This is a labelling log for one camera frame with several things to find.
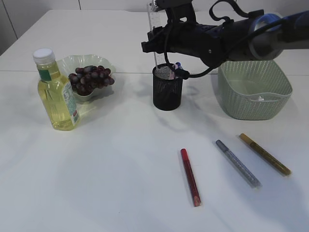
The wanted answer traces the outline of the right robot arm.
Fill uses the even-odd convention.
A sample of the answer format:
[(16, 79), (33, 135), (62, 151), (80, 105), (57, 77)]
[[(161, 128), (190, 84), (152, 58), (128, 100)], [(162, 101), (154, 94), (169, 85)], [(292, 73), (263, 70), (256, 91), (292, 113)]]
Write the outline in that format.
[(265, 14), (218, 26), (179, 22), (155, 28), (141, 47), (145, 53), (167, 51), (193, 56), (208, 67), (227, 60), (272, 60), (283, 50), (309, 47), (309, 13), (285, 18)]

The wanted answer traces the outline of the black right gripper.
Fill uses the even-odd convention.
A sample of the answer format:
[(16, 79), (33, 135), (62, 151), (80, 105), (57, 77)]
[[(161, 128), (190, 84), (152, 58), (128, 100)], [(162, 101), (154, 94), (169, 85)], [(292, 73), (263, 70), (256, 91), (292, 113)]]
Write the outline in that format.
[(249, 35), (252, 20), (231, 21), (219, 26), (178, 23), (168, 33), (169, 25), (155, 28), (142, 42), (144, 53), (179, 53), (201, 59), (208, 67), (219, 66), (225, 61), (262, 60), (254, 50), (252, 41), (234, 45)]

